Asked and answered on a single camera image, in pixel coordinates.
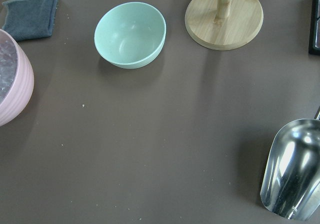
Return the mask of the pink bowl of ice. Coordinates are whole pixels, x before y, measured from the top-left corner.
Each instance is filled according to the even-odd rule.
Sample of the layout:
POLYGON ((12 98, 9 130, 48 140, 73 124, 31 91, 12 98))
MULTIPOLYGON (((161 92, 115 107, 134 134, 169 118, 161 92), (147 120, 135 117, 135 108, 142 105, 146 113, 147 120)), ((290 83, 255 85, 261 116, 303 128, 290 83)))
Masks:
POLYGON ((32 65, 20 45, 0 31, 0 125, 16 118, 27 106, 34 89, 32 65))

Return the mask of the steel ice scoop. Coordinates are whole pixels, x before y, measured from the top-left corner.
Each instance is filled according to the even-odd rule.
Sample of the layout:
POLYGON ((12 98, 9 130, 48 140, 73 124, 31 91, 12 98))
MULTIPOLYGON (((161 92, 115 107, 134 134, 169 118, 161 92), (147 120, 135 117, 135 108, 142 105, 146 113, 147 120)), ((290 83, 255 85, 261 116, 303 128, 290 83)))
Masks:
POLYGON ((297 119, 275 135, 263 176, 264 207, 285 219, 307 221, 320 206, 320 114, 297 119))

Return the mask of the green ceramic bowl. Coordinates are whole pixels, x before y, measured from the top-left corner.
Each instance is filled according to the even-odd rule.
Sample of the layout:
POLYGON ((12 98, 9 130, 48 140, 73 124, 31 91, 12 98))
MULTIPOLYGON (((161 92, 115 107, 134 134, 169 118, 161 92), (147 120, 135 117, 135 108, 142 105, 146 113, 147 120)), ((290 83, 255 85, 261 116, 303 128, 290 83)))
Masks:
POLYGON ((167 25, 162 13, 144 2, 127 2, 109 10, 98 22, 94 44, 100 56, 122 69, 138 69, 163 49, 167 25))

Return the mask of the wooden mug tree stand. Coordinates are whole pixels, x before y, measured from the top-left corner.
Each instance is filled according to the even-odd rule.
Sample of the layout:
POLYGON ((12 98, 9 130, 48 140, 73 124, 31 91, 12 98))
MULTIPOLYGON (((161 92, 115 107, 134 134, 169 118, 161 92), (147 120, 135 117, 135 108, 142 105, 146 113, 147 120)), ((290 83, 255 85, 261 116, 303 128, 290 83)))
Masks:
POLYGON ((259 0, 191 0, 184 17, 186 30, 195 42, 219 51, 252 41, 263 20, 259 0))

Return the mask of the grey folded cloth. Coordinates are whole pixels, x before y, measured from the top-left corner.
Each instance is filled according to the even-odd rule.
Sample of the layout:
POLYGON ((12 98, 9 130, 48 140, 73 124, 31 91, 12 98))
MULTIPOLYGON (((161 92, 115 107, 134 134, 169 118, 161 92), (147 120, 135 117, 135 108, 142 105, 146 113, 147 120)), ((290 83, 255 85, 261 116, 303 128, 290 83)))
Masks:
POLYGON ((15 41, 51 37, 59 0, 7 0, 2 29, 15 41))

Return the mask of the wine glass rack tray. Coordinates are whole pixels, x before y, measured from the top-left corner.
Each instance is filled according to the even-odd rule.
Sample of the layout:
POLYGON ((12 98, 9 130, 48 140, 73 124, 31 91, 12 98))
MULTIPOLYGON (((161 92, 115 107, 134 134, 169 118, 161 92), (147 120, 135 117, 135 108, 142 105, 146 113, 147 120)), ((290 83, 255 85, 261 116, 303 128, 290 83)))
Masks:
POLYGON ((312 0, 308 52, 320 55, 320 0, 312 0))

